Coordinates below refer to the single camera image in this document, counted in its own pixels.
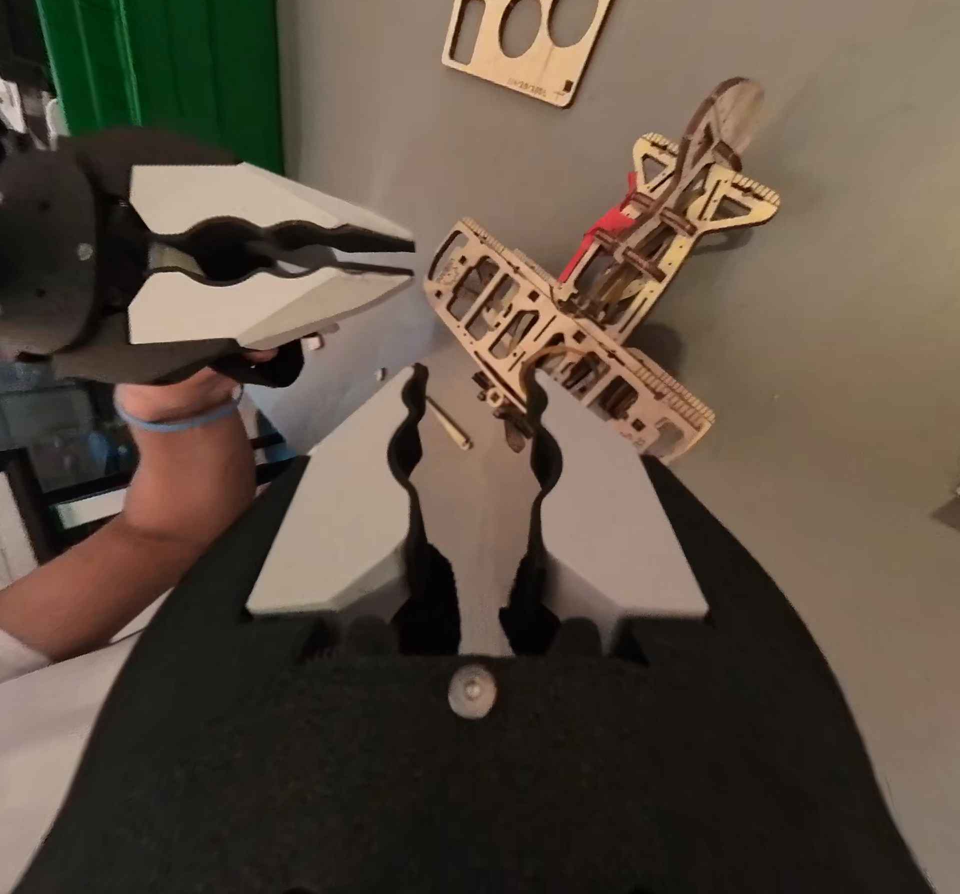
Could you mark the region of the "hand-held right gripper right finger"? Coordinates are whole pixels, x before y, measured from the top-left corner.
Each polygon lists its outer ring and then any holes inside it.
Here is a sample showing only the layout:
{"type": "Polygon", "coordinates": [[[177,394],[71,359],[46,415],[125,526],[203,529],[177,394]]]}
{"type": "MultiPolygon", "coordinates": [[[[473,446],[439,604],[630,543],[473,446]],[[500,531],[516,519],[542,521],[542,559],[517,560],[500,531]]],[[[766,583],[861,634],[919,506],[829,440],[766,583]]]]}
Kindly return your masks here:
{"type": "Polygon", "coordinates": [[[559,455],[539,505],[546,609],[562,621],[702,621],[709,604],[636,449],[546,373],[531,391],[559,455]]]}

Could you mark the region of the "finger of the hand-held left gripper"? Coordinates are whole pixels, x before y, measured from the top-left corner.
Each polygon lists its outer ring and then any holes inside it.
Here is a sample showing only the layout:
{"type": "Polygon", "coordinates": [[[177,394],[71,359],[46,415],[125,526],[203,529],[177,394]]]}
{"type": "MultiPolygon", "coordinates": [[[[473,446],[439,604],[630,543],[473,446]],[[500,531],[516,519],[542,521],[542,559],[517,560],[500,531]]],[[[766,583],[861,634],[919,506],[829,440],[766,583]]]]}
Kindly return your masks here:
{"type": "Polygon", "coordinates": [[[134,345],[230,340],[245,349],[279,348],[366,312],[414,279],[405,270],[348,264],[300,274],[257,271],[217,284],[165,269],[131,301],[128,336],[134,345]]]}
{"type": "Polygon", "coordinates": [[[223,229],[294,250],[324,245],[345,253],[414,253],[412,233],[357,204],[243,162],[134,165],[129,203],[167,239],[223,229]]]}

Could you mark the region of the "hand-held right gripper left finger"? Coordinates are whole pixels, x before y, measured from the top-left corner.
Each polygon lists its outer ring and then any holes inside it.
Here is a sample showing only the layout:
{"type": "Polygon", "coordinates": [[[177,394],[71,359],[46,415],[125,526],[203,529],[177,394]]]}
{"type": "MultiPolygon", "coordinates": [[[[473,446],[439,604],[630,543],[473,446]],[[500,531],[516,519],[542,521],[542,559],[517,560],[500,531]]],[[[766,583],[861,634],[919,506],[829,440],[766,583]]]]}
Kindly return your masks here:
{"type": "Polygon", "coordinates": [[[247,597],[251,616],[390,622],[408,600],[408,558],[424,538],[411,474],[427,379],[423,364],[404,368],[309,450],[247,597]]]}

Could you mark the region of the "wooden biplane model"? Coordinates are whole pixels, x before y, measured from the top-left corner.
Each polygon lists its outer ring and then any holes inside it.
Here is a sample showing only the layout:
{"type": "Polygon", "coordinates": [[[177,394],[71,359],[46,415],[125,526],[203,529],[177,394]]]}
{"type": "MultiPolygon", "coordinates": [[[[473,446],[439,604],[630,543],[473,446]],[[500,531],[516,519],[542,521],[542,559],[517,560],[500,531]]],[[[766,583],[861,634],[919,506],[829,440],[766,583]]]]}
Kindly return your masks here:
{"type": "Polygon", "coordinates": [[[438,248],[423,279],[427,303],[475,363],[479,399],[514,450],[532,435],[525,379],[534,370],[663,463],[714,426],[711,408],[629,342],[701,241],[777,214],[779,194],[742,172],[764,98],[760,82],[727,79],[679,142],[639,138],[625,197],[559,277],[470,218],[438,248]]]}

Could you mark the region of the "person's left forearm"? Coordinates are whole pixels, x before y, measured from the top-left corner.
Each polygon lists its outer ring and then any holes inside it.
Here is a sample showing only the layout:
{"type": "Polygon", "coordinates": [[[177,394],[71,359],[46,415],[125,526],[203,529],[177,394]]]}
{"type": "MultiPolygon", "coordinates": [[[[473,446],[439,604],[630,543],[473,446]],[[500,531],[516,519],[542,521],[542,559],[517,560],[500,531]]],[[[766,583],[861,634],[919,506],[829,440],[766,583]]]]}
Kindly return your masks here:
{"type": "Polygon", "coordinates": [[[255,456],[235,406],[193,420],[131,429],[138,465],[120,513],[2,590],[4,635],[54,662],[100,648],[251,506],[255,456]]]}

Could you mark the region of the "grey desk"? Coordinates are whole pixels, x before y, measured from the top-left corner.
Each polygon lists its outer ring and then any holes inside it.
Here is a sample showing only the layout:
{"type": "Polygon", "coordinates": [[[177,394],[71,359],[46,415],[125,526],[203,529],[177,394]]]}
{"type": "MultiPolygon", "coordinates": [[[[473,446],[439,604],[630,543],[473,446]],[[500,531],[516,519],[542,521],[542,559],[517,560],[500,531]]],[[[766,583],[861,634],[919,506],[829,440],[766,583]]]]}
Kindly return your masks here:
{"type": "Polygon", "coordinates": [[[958,889],[958,0],[613,0],[570,108],[441,63],[454,0],[277,0],[287,163],[551,272],[720,81],[781,197],[707,241],[640,345],[712,408],[676,465],[831,663],[895,819],[958,889]]]}

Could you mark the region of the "pointed wooden stick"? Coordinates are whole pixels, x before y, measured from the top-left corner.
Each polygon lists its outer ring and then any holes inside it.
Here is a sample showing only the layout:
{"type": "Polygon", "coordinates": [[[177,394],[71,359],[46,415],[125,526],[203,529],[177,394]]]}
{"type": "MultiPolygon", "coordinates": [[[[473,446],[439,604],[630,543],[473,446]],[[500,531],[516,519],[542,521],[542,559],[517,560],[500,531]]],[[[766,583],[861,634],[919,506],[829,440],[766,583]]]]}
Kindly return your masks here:
{"type": "Polygon", "coordinates": [[[447,411],[442,408],[432,396],[427,395],[425,397],[425,404],[426,408],[440,424],[444,433],[459,450],[470,452],[474,449],[473,439],[462,430],[459,424],[450,417],[447,411]]]}

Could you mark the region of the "green storage bin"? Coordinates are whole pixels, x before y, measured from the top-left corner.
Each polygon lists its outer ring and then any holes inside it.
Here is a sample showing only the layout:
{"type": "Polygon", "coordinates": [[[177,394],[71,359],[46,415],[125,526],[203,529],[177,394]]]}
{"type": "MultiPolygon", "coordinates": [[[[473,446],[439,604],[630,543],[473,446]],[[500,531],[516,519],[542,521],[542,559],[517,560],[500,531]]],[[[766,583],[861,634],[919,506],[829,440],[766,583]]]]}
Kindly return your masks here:
{"type": "Polygon", "coordinates": [[[285,172],[276,0],[36,0],[72,135],[139,125],[285,172]]]}

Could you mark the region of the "wooden part sheet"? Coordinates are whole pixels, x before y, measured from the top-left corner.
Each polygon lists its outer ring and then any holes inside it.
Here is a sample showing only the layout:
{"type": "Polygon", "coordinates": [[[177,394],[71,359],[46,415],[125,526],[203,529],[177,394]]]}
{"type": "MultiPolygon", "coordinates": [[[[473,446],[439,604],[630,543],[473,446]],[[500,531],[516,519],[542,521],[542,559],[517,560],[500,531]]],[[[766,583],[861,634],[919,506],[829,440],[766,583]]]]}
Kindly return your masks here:
{"type": "Polygon", "coordinates": [[[581,35],[569,44],[558,42],[554,23],[562,0],[534,0],[538,24],[527,47],[507,52],[504,35],[510,16],[523,0],[454,0],[440,55],[442,65],[558,109],[570,108],[592,58],[597,38],[614,0],[595,0],[581,35]],[[483,6],[471,55],[455,57],[470,2],[483,6]]]}

